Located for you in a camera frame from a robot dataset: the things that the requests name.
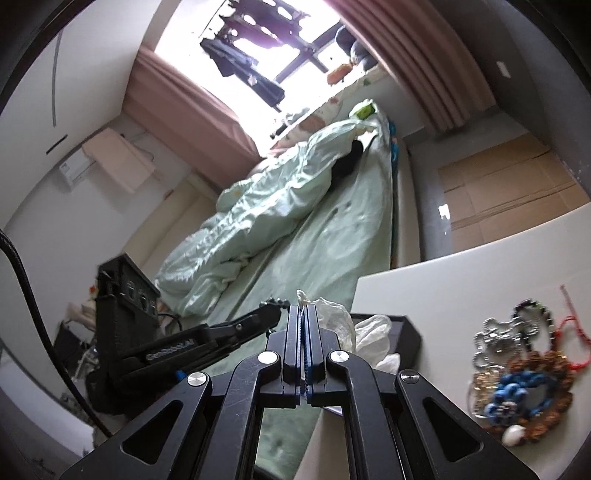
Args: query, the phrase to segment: white table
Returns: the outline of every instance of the white table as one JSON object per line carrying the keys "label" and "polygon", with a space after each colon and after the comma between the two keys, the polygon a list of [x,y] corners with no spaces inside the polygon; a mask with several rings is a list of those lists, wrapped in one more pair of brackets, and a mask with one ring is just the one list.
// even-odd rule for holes
{"label": "white table", "polygon": [[[352,311],[407,315],[423,337],[417,369],[466,411],[474,372],[473,335],[488,317],[506,321],[526,298],[567,315],[565,284],[585,331],[591,333],[591,204],[534,229],[448,257],[360,278]],[[575,335],[567,354],[586,357]],[[546,334],[534,346],[547,350]],[[541,480],[556,480],[591,432],[591,367],[577,378],[573,405],[537,445],[512,451]]]}

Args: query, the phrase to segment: plastic bag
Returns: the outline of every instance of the plastic bag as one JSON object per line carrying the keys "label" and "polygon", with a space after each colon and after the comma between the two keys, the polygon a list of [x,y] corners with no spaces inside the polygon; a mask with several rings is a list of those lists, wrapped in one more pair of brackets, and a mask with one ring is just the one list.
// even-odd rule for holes
{"label": "plastic bag", "polygon": [[336,333],[336,336],[339,338],[339,345],[343,350],[350,353],[357,351],[355,325],[353,325],[351,315],[349,315],[345,307],[323,298],[310,301],[301,290],[297,291],[297,300],[300,307],[305,307],[309,304],[316,305],[316,316],[318,317],[320,328]]}
{"label": "plastic bag", "polygon": [[372,368],[395,375],[400,367],[400,355],[389,353],[392,322],[386,315],[374,315],[353,324],[349,312],[338,303],[323,298],[310,301],[306,294],[297,291],[300,307],[316,305],[318,325],[336,333],[340,347],[363,358]]}

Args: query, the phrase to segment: pink curtain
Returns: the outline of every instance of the pink curtain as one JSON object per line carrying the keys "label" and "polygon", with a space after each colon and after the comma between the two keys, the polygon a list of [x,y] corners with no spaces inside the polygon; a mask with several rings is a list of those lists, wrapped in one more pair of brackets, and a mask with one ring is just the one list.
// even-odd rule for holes
{"label": "pink curtain", "polygon": [[415,97],[431,127],[460,127],[495,98],[476,61],[428,0],[326,0]]}
{"label": "pink curtain", "polygon": [[261,161],[236,114],[144,46],[131,70],[123,110],[221,188]]}

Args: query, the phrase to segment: metal bolt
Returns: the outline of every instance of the metal bolt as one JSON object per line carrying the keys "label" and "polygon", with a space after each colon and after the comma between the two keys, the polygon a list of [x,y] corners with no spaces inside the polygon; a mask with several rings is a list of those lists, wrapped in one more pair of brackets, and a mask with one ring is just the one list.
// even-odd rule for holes
{"label": "metal bolt", "polygon": [[335,350],[334,352],[330,353],[330,359],[333,362],[342,363],[346,362],[349,359],[349,354],[342,350]]}
{"label": "metal bolt", "polygon": [[207,375],[201,372],[195,372],[187,377],[187,383],[192,387],[201,387],[207,381]]}
{"label": "metal bolt", "polygon": [[279,359],[279,355],[277,355],[275,352],[265,350],[264,352],[259,353],[259,356],[257,358],[260,363],[265,365],[271,365],[277,362],[277,360]]}
{"label": "metal bolt", "polygon": [[420,378],[414,370],[402,370],[400,372],[400,380],[405,383],[417,383]]}

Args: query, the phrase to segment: floor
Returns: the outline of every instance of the floor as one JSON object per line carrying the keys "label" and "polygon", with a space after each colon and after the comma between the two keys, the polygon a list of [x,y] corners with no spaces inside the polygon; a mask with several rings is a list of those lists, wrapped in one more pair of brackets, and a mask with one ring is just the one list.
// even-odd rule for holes
{"label": "floor", "polygon": [[527,130],[502,111],[478,118],[461,131],[409,146],[417,196],[423,261],[453,253],[450,221],[439,207],[446,205],[438,169],[516,138]]}

